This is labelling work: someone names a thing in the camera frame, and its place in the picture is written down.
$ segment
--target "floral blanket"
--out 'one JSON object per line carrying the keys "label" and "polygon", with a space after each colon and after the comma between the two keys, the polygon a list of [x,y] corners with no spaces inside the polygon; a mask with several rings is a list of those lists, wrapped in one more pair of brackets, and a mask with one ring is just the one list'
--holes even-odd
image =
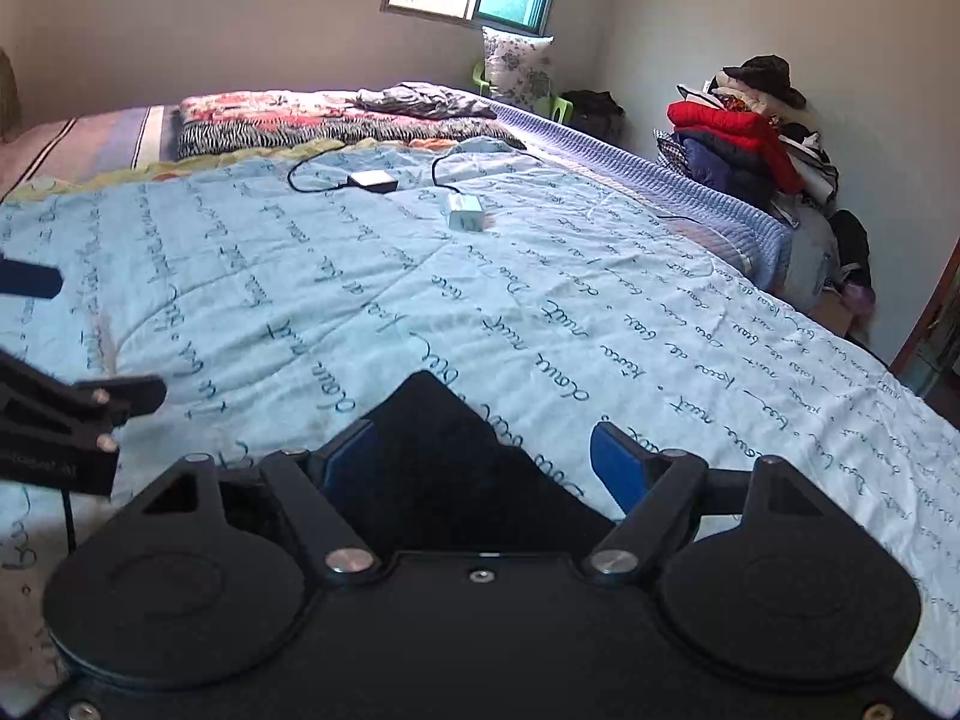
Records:
{"label": "floral blanket", "polygon": [[514,148],[522,141],[482,117],[431,121],[364,110],[355,93],[230,92],[186,98],[179,107],[184,127],[179,159],[241,148],[292,148],[318,138],[344,143],[415,140],[466,141],[487,136]]}

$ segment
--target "pillow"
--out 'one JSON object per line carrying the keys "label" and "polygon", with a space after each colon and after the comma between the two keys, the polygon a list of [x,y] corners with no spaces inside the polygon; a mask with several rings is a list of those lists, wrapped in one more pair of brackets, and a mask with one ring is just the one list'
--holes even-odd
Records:
{"label": "pillow", "polygon": [[550,97],[550,46],[553,38],[535,38],[483,28],[484,75],[490,95],[501,103],[535,113]]}

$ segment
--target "black bag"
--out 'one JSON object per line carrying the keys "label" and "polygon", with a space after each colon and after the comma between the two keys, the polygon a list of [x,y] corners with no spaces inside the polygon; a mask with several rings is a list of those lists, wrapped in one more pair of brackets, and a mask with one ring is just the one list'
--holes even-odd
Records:
{"label": "black bag", "polygon": [[597,140],[616,146],[623,133],[623,108],[616,104],[610,92],[591,92],[582,89],[565,92],[564,100],[573,103],[570,127],[592,135]]}

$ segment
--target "red jacket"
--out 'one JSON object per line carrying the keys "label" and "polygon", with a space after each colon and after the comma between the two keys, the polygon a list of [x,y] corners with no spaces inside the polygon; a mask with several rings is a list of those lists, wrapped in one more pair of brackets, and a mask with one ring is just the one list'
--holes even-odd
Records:
{"label": "red jacket", "polygon": [[790,162],[784,144],[770,122],[760,114],[721,111],[699,103],[673,103],[667,108],[666,115],[678,132],[705,130],[743,151],[759,154],[770,166],[781,191],[786,194],[803,191],[803,180]]}

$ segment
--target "window frame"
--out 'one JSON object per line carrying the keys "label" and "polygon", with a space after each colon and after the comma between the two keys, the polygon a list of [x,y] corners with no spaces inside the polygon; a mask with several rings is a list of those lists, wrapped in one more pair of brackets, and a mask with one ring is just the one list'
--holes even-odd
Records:
{"label": "window frame", "polygon": [[390,0],[382,0],[380,10],[382,13],[395,13],[402,16],[414,16],[418,19],[426,19],[431,22],[454,23],[455,25],[466,26],[471,29],[481,29],[484,26],[491,26],[494,29],[506,28],[512,32],[518,32],[524,35],[542,36],[546,32],[547,22],[550,20],[550,10],[553,8],[553,0],[544,0],[544,13],[541,16],[541,23],[535,28],[530,28],[525,23],[511,22],[506,19],[498,19],[493,16],[480,15],[480,1],[470,0],[467,7],[473,5],[473,18],[461,18],[460,16],[449,16],[445,13],[431,13],[427,10],[404,7],[403,5],[392,5]]}

